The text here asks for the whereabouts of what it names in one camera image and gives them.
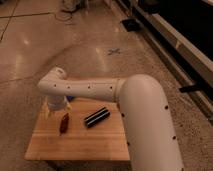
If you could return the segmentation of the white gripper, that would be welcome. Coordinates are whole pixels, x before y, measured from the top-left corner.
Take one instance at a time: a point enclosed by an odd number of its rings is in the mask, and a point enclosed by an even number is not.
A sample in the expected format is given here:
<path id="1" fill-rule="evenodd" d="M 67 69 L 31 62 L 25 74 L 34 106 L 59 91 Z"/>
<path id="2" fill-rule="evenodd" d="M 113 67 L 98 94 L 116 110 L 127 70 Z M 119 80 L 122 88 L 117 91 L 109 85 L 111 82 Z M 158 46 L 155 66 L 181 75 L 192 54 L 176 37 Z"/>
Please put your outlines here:
<path id="1" fill-rule="evenodd" d="M 49 114 L 69 109 L 69 104 L 65 96 L 48 96 L 47 106 L 49 109 Z"/>

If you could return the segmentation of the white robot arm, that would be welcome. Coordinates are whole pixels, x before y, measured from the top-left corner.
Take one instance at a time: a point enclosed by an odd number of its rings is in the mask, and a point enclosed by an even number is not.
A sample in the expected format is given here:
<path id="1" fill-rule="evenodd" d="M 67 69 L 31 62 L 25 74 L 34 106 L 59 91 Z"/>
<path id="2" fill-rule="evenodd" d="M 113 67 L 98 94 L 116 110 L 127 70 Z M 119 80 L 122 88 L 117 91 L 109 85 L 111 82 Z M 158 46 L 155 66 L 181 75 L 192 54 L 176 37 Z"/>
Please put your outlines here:
<path id="1" fill-rule="evenodd" d="M 68 96 L 118 104 L 133 171 L 184 170 L 167 97 L 155 78 L 136 74 L 72 80 L 54 67 L 40 79 L 38 88 L 52 110 L 64 108 Z"/>

